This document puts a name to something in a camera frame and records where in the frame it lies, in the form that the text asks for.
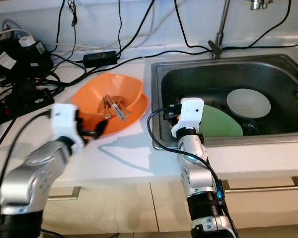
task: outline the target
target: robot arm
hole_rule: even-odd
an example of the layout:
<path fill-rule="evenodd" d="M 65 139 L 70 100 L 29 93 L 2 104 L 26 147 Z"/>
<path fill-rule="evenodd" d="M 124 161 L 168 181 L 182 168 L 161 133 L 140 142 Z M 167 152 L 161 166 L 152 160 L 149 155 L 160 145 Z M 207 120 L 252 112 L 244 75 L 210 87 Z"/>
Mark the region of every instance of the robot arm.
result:
<path fill-rule="evenodd" d="M 171 133 L 178 140 L 178 149 L 207 161 L 207 152 L 197 133 L 204 102 L 200 98 L 183 98 L 178 123 Z M 224 192 L 211 171 L 193 157 L 178 154 L 181 180 L 191 216 L 193 238 L 237 238 L 229 217 L 224 212 Z"/>
<path fill-rule="evenodd" d="M 84 147 L 77 131 L 79 125 L 74 105 L 54 104 L 51 120 L 54 140 L 30 153 L 22 165 L 4 178 L 0 190 L 0 238 L 40 236 L 50 187 L 63 173 L 70 156 Z M 95 136 L 95 131 L 90 131 L 90 135 Z"/>

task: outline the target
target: stainless steel sink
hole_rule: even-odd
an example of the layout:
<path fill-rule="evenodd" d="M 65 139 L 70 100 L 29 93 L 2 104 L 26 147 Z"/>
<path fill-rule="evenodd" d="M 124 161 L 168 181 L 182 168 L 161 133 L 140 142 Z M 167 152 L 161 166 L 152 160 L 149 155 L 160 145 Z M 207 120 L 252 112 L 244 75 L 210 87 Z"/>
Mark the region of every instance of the stainless steel sink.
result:
<path fill-rule="evenodd" d="M 298 65 L 287 55 L 161 62 L 154 63 L 151 70 L 153 111 L 177 104 L 183 97 L 200 97 L 250 127 L 243 137 L 207 137 L 207 146 L 298 141 Z M 226 97 L 237 88 L 263 93 L 272 106 L 269 114 L 252 121 L 233 115 Z M 162 115 L 153 119 L 153 133 L 159 142 L 176 147 L 171 127 Z"/>

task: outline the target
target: faucet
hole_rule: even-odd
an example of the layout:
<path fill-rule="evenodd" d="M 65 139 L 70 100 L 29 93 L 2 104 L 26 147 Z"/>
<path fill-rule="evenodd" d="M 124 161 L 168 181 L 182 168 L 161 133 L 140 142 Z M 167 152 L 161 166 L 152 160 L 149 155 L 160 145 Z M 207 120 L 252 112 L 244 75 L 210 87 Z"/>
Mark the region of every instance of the faucet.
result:
<path fill-rule="evenodd" d="M 261 8 L 266 9 L 268 7 L 268 4 L 273 2 L 273 0 L 246 0 L 246 1 L 251 2 L 251 7 L 250 7 L 251 10 L 259 10 Z M 230 4 L 230 0 L 225 0 L 221 23 L 220 23 L 220 28 L 216 35 L 215 42 L 208 41 L 208 44 L 209 44 L 210 48 L 212 49 L 212 52 L 210 53 L 210 57 L 212 59 L 220 58 L 221 54 L 222 54 L 222 42 L 223 42 L 223 37 L 224 37 L 224 27 L 225 27 L 229 4 Z"/>

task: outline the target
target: cabinet drawer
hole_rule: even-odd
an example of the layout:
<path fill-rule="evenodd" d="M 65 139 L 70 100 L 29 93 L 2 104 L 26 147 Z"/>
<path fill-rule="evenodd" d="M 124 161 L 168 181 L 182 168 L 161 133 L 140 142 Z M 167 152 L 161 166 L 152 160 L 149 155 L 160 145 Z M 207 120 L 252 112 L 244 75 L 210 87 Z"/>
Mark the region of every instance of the cabinet drawer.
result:
<path fill-rule="evenodd" d="M 291 178 L 229 181 L 231 188 L 292 185 Z M 190 214 L 180 182 L 152 183 L 160 231 L 190 230 Z M 298 224 L 298 190 L 227 193 L 228 210 L 237 228 Z"/>
<path fill-rule="evenodd" d="M 50 195 L 62 199 L 72 191 L 56 188 Z M 77 200 L 49 200 L 42 227 L 64 235 L 157 231 L 150 185 L 82 187 Z"/>

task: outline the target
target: orange plate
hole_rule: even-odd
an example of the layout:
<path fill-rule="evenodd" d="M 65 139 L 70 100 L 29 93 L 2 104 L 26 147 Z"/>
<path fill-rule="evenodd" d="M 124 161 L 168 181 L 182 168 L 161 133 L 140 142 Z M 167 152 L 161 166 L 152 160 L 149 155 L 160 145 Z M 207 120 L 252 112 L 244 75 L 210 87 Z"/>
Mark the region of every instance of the orange plate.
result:
<path fill-rule="evenodd" d="M 102 116 L 98 107 L 106 95 L 123 97 L 122 105 L 131 111 L 130 107 L 140 98 L 142 91 L 143 82 L 136 78 L 103 73 L 85 84 L 71 101 L 82 113 Z"/>
<path fill-rule="evenodd" d="M 110 135 L 126 129 L 127 127 L 138 121 L 146 112 L 149 105 L 149 100 L 145 94 L 142 94 L 139 100 L 130 107 L 132 112 L 130 115 L 125 116 L 126 121 L 119 120 L 118 117 L 109 119 L 108 125 L 105 129 L 104 135 Z M 83 129 L 94 130 L 95 126 L 104 118 L 102 116 L 87 115 L 79 111 L 79 117 L 83 119 Z"/>

